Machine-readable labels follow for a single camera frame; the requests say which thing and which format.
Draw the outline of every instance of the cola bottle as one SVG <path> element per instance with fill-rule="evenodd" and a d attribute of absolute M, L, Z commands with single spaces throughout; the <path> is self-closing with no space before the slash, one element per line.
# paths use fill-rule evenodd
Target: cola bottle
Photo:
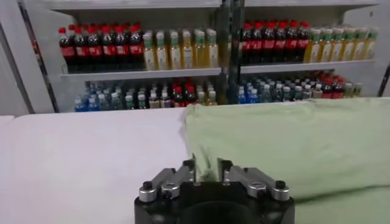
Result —
<path fill-rule="evenodd" d="M 296 61 L 296 48 L 298 42 L 298 32 L 297 32 L 298 22 L 293 20 L 290 23 L 290 28 L 286 32 L 287 44 L 285 49 L 285 58 L 288 62 Z"/>
<path fill-rule="evenodd" d="M 261 35 L 261 22 L 255 23 L 255 29 L 252 34 L 251 41 L 251 56 L 250 62 L 252 64 L 259 64 L 263 62 L 263 55 L 261 54 L 261 47 L 263 46 L 263 37 Z"/>
<path fill-rule="evenodd" d="M 92 69 L 95 71 L 104 70 L 102 40 L 96 33 L 94 26 L 90 26 L 88 29 L 88 49 L 90 51 Z"/>
<path fill-rule="evenodd" d="M 252 41 L 252 28 L 250 23 L 244 24 L 243 38 L 241 42 L 241 63 L 248 65 L 250 63 L 250 47 Z"/>
<path fill-rule="evenodd" d="M 144 61 L 144 43 L 141 36 L 141 31 L 139 26 L 133 25 L 131 27 L 131 36 L 130 36 L 130 55 L 132 60 L 132 66 L 134 69 L 143 69 L 145 68 Z"/>
<path fill-rule="evenodd" d="M 115 70 L 117 68 L 116 63 L 116 42 L 110 35 L 110 28 L 108 26 L 104 26 L 102 28 L 103 37 L 102 37 L 102 45 L 104 52 L 104 61 L 106 64 L 107 70 Z"/>
<path fill-rule="evenodd" d="M 82 33 L 81 26 L 75 28 L 75 33 L 74 46 L 76 48 L 79 71 L 88 72 L 91 70 L 88 38 Z"/>
<path fill-rule="evenodd" d="M 275 47 L 275 24 L 268 23 L 267 29 L 263 35 L 263 61 L 270 63 L 272 61 L 272 54 Z"/>
<path fill-rule="evenodd" d="M 285 62 L 285 46 L 286 46 L 286 24 L 280 22 L 275 31 L 275 47 L 273 62 Z"/>
<path fill-rule="evenodd" d="M 74 50 L 73 39 L 66 34 L 65 27 L 60 27 L 58 29 L 58 33 L 60 34 L 60 41 L 58 43 L 60 45 L 62 56 L 68 66 L 68 72 L 73 73 L 77 70 L 76 52 Z"/>
<path fill-rule="evenodd" d="M 298 30 L 298 43 L 296 50 L 296 60 L 303 61 L 307 44 L 309 43 L 309 23 L 301 22 Z"/>
<path fill-rule="evenodd" d="M 130 69 L 130 50 L 129 50 L 129 39 L 126 38 L 123 27 L 116 27 L 116 54 L 120 69 Z"/>

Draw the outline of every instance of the white tabletop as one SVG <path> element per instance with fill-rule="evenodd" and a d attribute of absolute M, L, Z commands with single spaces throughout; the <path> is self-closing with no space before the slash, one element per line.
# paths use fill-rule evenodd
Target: white tabletop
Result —
<path fill-rule="evenodd" d="M 185 109 L 16 118 L 0 130 L 0 223 L 133 223 L 138 188 L 188 158 Z"/>

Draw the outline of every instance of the metal shelf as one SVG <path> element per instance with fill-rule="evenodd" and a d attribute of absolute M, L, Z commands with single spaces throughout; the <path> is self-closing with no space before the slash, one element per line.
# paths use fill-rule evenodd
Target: metal shelf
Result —
<path fill-rule="evenodd" d="M 180 69 L 161 71 L 129 71 L 129 72 L 99 72 L 83 74 L 62 74 L 61 79 L 70 82 L 103 81 L 103 80 L 124 80 L 124 79 L 158 79 L 174 77 L 194 77 L 219 75 L 221 68 L 204 69 Z"/>
<path fill-rule="evenodd" d="M 326 69 L 344 69 L 344 68 L 365 68 L 372 66 L 373 60 L 360 61 L 338 61 L 326 63 L 299 63 L 286 65 L 257 65 L 257 66 L 242 66 L 242 74 L 265 73 L 265 72 L 288 72 L 288 71 L 310 71 L 310 70 L 326 70 Z"/>

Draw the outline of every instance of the red label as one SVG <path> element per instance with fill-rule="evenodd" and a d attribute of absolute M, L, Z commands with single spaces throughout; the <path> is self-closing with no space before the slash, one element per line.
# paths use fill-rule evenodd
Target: red label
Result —
<path fill-rule="evenodd" d="M 102 47 L 100 46 L 93 46 L 93 47 L 90 47 L 90 54 L 92 57 L 96 57 L 96 56 L 100 56 L 103 54 L 102 52 Z"/>
<path fill-rule="evenodd" d="M 73 47 L 61 47 L 61 53 L 64 57 L 74 56 L 74 48 Z"/>
<path fill-rule="evenodd" d="M 76 52 L 79 57 L 87 57 L 90 54 L 87 47 L 76 47 Z"/>
<path fill-rule="evenodd" d="M 309 43 L 309 40 L 299 40 L 297 45 L 299 48 L 306 48 L 308 43 Z"/>
<path fill-rule="evenodd" d="M 287 48 L 296 48 L 297 40 L 287 40 Z"/>
<path fill-rule="evenodd" d="M 275 46 L 275 40 L 264 40 L 263 44 L 263 48 L 272 49 Z"/>
<path fill-rule="evenodd" d="M 275 41 L 275 48 L 276 49 L 283 49 L 286 46 L 286 41 L 285 40 L 277 40 Z"/>
<path fill-rule="evenodd" d="M 128 45 L 117 46 L 116 52 L 118 53 L 118 55 L 127 55 L 129 54 L 129 46 Z"/>
<path fill-rule="evenodd" d="M 130 46 L 130 53 L 131 54 L 142 54 L 143 53 L 142 45 L 139 44 L 139 45 Z"/>
<path fill-rule="evenodd" d="M 253 40 L 251 41 L 250 45 L 252 49 L 260 50 L 263 45 L 263 42 L 261 40 Z"/>
<path fill-rule="evenodd" d="M 103 46 L 104 55 L 116 55 L 116 48 L 114 45 Z"/>

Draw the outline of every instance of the light green towel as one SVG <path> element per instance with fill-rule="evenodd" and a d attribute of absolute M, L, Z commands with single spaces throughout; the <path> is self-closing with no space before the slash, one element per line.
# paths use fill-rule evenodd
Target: light green towel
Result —
<path fill-rule="evenodd" d="M 298 224 L 390 223 L 388 99 L 188 111 L 187 135 L 199 175 L 216 175 L 220 157 L 285 180 L 297 200 Z"/>

